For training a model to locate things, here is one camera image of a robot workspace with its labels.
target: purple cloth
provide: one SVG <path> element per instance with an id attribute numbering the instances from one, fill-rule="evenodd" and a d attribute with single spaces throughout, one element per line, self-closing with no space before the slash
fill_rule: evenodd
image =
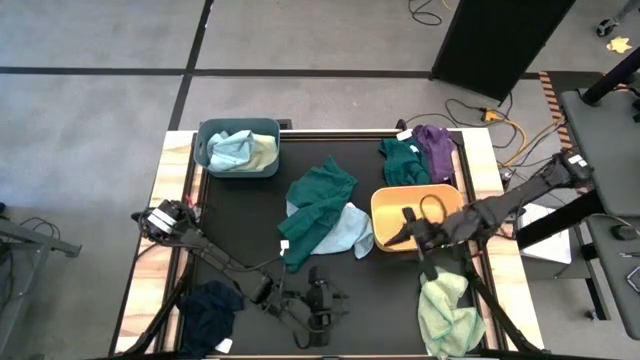
<path id="1" fill-rule="evenodd" d="M 429 173 L 434 184 L 447 181 L 453 175 L 451 152 L 455 148 L 449 130 L 433 125 L 418 125 L 413 128 L 413 137 L 429 160 Z"/>

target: green towel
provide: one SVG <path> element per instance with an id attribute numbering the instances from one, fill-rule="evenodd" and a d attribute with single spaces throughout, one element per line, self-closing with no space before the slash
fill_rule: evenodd
<path id="1" fill-rule="evenodd" d="M 473 308 L 457 309 L 467 289 L 467 279 L 438 268 L 438 279 L 420 276 L 418 302 L 420 333 L 427 350 L 438 357 L 463 356 L 478 345 L 485 332 L 484 321 Z"/>
<path id="2" fill-rule="evenodd" d="M 378 149 L 387 160 L 384 162 L 384 179 L 389 186 L 428 185 L 431 183 L 427 157 L 421 151 L 414 152 L 413 138 L 405 141 L 382 139 Z"/>
<path id="3" fill-rule="evenodd" d="M 342 209 L 358 181 L 329 156 L 321 168 L 311 168 L 291 184 L 287 201 L 299 210 L 278 229 L 289 240 L 284 254 L 287 271 L 296 272 L 340 219 Z"/>

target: orange bin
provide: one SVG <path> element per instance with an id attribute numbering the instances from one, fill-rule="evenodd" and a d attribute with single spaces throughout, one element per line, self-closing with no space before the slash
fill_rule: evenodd
<path id="1" fill-rule="evenodd" d="M 417 250 L 413 237 L 411 241 L 390 247 L 386 247 L 384 244 L 402 229 L 402 225 L 406 221 L 402 215 L 403 208 L 412 207 L 416 217 L 422 217 L 420 200 L 424 196 L 427 197 L 422 202 L 422 211 L 431 222 L 442 222 L 445 217 L 443 206 L 446 214 L 451 215 L 460 211 L 464 204 L 460 192 L 450 185 L 388 187 L 379 189 L 373 194 L 371 197 L 371 219 L 376 245 L 381 250 L 389 252 Z"/>

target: light blue basket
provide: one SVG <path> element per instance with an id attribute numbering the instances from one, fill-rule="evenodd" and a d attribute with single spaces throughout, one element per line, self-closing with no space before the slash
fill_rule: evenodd
<path id="1" fill-rule="evenodd" d="M 226 131 L 233 135 L 241 130 L 251 130 L 254 134 L 271 135 L 276 138 L 276 148 L 278 155 L 276 159 L 260 171 L 211 171 L 209 162 L 211 159 L 207 154 L 207 142 L 214 134 Z M 280 125 L 273 119 L 247 118 L 247 119 L 211 119 L 203 122 L 198 129 L 195 149 L 193 151 L 195 162 L 207 169 L 207 171 L 218 178 L 264 178 L 273 176 L 278 171 L 280 163 Z"/>

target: gray carpet floor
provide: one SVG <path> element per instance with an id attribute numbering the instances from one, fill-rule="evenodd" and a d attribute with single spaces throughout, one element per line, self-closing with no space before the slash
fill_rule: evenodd
<path id="1" fill-rule="evenodd" d="M 0 66 L 183 68 L 203 3 L 0 0 Z M 622 56 L 604 49 L 606 40 L 593 26 L 623 3 L 577 2 L 529 71 L 609 70 Z M 411 20 L 406 5 L 216 0 L 197 67 L 429 70 L 453 13 L 434 1 L 430 9 L 444 24 L 427 28 Z M 638 16 L 633 12 L 616 29 L 634 46 Z M 128 216 L 148 202 L 180 80 L 0 75 L 0 201 L 12 218 L 47 218 L 65 240 L 83 245 L 77 259 L 51 257 L 19 357 L 106 355 L 137 242 Z M 194 78 L 179 128 L 193 130 L 223 116 L 290 118 L 298 129 L 389 128 L 399 118 L 444 112 L 448 98 L 497 105 L 426 80 Z M 550 123 L 539 81 L 520 81 L 513 99 L 511 117 L 529 134 Z M 477 113 L 452 107 L 461 120 L 479 121 Z M 448 126 L 436 118 L 418 121 Z M 503 144 L 511 130 L 496 126 L 491 135 Z M 496 150 L 496 156 L 505 160 L 516 148 Z M 528 162 L 559 149 L 558 137 L 550 136 Z M 565 201 L 574 196 L 556 195 Z M 558 205 L 550 197 L 540 203 Z M 600 279 L 614 319 L 599 323 L 582 316 L 591 307 L 584 282 L 530 283 L 545 344 L 564 354 L 637 358 L 640 343 L 626 336 Z"/>

